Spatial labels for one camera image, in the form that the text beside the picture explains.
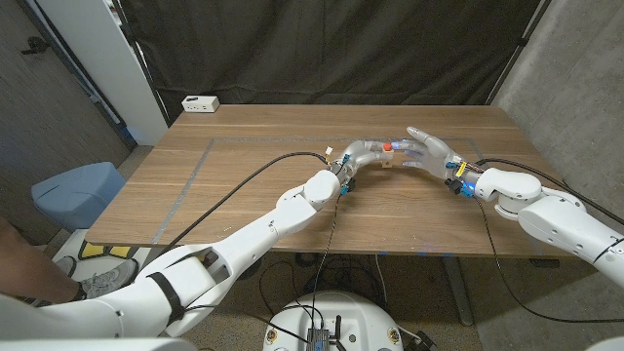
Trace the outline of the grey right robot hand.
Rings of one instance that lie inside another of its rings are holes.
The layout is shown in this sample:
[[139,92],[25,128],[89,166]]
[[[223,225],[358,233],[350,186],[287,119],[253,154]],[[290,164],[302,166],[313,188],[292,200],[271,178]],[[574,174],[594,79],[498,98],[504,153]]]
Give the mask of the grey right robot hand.
[[480,172],[471,170],[465,159],[441,139],[415,127],[407,127],[407,131],[411,138],[391,143],[393,150],[406,155],[405,167],[417,168],[442,179],[455,194],[474,197]]

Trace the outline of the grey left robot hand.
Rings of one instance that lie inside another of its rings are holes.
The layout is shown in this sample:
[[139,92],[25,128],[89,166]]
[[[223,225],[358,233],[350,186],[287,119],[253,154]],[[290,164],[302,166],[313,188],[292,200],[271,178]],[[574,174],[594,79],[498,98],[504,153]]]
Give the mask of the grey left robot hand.
[[382,141],[353,141],[330,162],[331,172],[336,175],[340,185],[346,185],[360,168],[369,164],[381,165],[393,159],[394,154],[386,152],[384,145]]

